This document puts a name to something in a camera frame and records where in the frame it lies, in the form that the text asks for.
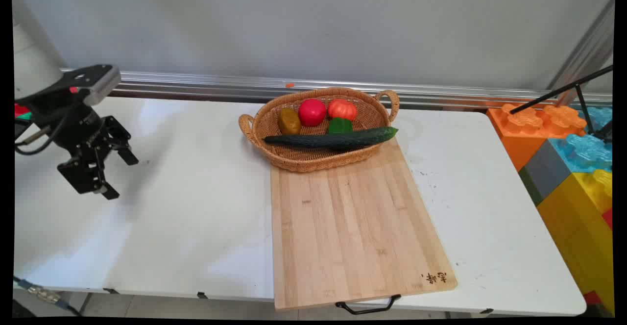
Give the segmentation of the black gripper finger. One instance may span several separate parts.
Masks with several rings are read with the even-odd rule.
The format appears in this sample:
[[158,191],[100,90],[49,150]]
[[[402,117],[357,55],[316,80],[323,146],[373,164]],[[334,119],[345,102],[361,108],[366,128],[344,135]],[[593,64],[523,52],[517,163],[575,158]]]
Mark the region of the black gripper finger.
[[112,151],[116,151],[128,166],[138,164],[130,139],[130,133],[119,121],[113,116],[104,117],[100,128],[100,166],[105,166],[104,162]]
[[85,143],[75,147],[67,162],[57,166],[58,172],[79,194],[94,193],[108,200],[120,196],[105,178],[105,159],[111,148],[108,145],[88,146]]

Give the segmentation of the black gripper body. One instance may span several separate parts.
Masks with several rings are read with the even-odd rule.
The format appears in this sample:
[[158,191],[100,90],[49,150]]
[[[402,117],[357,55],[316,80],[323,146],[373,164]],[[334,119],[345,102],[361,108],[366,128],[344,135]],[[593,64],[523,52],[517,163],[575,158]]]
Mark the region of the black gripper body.
[[85,104],[86,92],[56,92],[41,95],[29,102],[31,119],[41,129],[49,127],[48,139],[29,155],[41,153],[52,143],[63,148],[70,157],[80,155],[80,147],[96,135],[102,119]]

